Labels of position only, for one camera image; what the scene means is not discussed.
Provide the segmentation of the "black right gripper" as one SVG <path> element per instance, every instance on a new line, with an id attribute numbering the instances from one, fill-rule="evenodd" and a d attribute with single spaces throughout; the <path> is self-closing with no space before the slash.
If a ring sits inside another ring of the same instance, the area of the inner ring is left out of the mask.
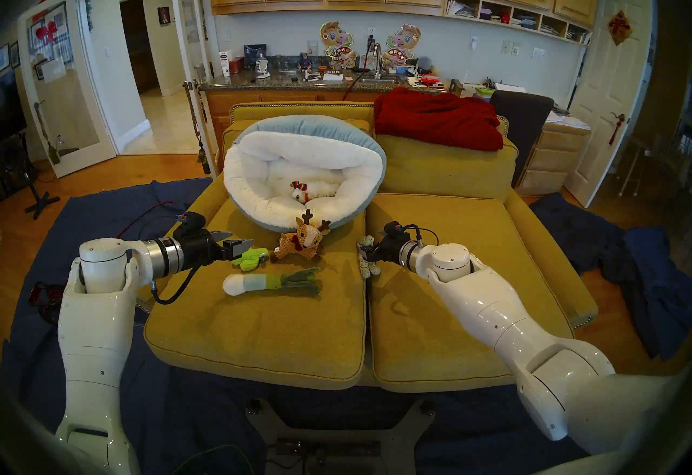
<path id="1" fill-rule="evenodd" d="M 384 235 L 379 243 L 361 245 L 362 253 L 375 253 L 374 259 L 366 255 L 363 260 L 369 267 L 378 267 L 378 262 L 402 264 L 401 251 L 409 242 L 409 234 Z"/>

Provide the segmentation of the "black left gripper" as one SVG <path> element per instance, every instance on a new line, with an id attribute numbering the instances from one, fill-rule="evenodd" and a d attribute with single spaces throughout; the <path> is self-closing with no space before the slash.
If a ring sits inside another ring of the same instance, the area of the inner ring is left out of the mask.
<path id="1" fill-rule="evenodd" d="M 180 237 L 180 268 L 195 268 L 216 261 L 240 259 L 253 245 L 252 239 L 230 239 L 232 232 L 210 231 Z"/>

